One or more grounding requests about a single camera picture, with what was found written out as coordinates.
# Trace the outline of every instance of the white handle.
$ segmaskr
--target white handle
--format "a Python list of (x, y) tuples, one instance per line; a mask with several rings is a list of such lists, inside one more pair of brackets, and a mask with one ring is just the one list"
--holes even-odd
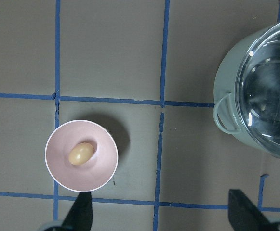
[(220, 121), (219, 121), (219, 117), (218, 117), (218, 109), (219, 109), (219, 106), (220, 104), (222, 103), (223, 100), (225, 100), (226, 98), (230, 97), (232, 93), (226, 93), (224, 95), (224, 97), (221, 98), (221, 100), (219, 100), (216, 104), (215, 104), (215, 107), (213, 107), (213, 119), (217, 125), (217, 127), (222, 130), (224, 133), (227, 133), (227, 134), (231, 134), (231, 135), (235, 135), (235, 134), (238, 134), (241, 132), (241, 129), (236, 126), (236, 129), (235, 130), (228, 130), (226, 129), (224, 126), (221, 125)]

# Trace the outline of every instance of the cooking pot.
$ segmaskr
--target cooking pot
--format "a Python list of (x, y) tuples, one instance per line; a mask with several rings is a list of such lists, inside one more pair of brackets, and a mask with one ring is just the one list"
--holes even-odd
[(213, 118), (220, 130), (280, 158), (280, 23), (227, 53), (213, 93)]

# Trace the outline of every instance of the transparent lid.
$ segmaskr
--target transparent lid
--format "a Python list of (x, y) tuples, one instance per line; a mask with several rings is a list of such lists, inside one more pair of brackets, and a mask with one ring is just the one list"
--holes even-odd
[(240, 119), (249, 134), (280, 157), (280, 23), (248, 50), (235, 91)]

